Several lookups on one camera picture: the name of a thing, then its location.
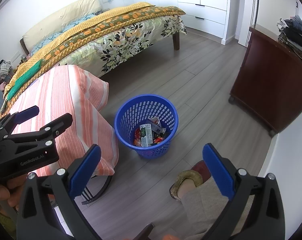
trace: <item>drawer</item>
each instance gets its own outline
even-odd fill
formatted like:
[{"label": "drawer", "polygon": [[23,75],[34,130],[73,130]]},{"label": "drawer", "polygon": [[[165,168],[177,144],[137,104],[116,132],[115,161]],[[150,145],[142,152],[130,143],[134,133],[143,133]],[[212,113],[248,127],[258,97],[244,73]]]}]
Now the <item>drawer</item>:
[{"label": "drawer", "polygon": [[220,24],[226,24],[227,12],[224,10],[184,2],[178,2],[178,7],[184,10],[188,15],[200,17]]},{"label": "drawer", "polygon": [[206,19],[198,19],[191,15],[182,15],[181,19],[187,27],[210,33],[219,38],[223,38],[225,27],[223,24]]}]

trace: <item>caster wheel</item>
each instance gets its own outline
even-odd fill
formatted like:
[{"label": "caster wheel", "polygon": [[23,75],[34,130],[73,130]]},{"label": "caster wheel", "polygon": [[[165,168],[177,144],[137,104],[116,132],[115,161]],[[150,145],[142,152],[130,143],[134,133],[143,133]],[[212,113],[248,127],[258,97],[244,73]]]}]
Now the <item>caster wheel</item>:
[{"label": "caster wheel", "polygon": [[233,105],[234,104],[234,97],[230,96],[229,99],[228,99],[228,102]]},{"label": "caster wheel", "polygon": [[270,130],[269,131],[269,136],[272,138],[273,136],[275,136],[277,133],[274,130]]}]

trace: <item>beige pants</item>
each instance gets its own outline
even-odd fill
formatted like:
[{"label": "beige pants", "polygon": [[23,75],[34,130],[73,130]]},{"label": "beige pants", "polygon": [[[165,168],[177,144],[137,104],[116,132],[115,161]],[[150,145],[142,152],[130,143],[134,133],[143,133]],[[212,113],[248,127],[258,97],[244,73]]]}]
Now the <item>beige pants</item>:
[{"label": "beige pants", "polygon": [[[252,201],[253,196],[250,196],[233,234],[240,232],[242,229]],[[215,181],[211,177],[201,186],[186,193],[182,197],[181,202],[195,233],[187,237],[186,240],[200,240],[218,218],[227,204],[228,198],[221,195]]]}]

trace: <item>yellow blanket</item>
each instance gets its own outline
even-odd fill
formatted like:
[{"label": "yellow blanket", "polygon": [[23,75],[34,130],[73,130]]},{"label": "yellow blanket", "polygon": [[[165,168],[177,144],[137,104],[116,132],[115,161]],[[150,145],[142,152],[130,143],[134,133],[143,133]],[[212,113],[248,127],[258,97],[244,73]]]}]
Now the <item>yellow blanket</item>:
[{"label": "yellow blanket", "polygon": [[134,22],[164,15],[183,15],[184,11],[177,7],[154,7],[149,3],[140,2],[126,7],[114,8],[78,24],[36,52],[27,62],[21,64],[5,87],[4,95],[14,86],[15,81],[42,59],[41,69],[7,102],[1,113],[8,113],[19,95],[38,77],[47,72],[55,63],[60,61],[77,48],[97,39],[107,33],[128,26]]}]

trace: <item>metal bolt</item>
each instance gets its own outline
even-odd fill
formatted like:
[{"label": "metal bolt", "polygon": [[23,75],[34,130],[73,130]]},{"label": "metal bolt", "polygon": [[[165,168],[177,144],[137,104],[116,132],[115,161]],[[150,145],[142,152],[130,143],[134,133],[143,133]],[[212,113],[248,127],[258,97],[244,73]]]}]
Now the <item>metal bolt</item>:
[{"label": "metal bolt", "polygon": [[238,170],[238,173],[241,175],[241,176],[246,176],[247,175],[247,171],[245,169],[239,169]]},{"label": "metal bolt", "polygon": [[28,175],[28,178],[29,179],[33,179],[35,177],[35,173],[34,172],[32,172],[32,173],[30,173],[29,175]]},{"label": "metal bolt", "polygon": [[57,173],[57,175],[61,176],[61,175],[63,175],[65,173],[65,169],[64,168],[60,168],[60,169],[57,170],[56,173]]},{"label": "metal bolt", "polygon": [[269,173],[268,178],[274,180],[276,176],[273,173]]}]

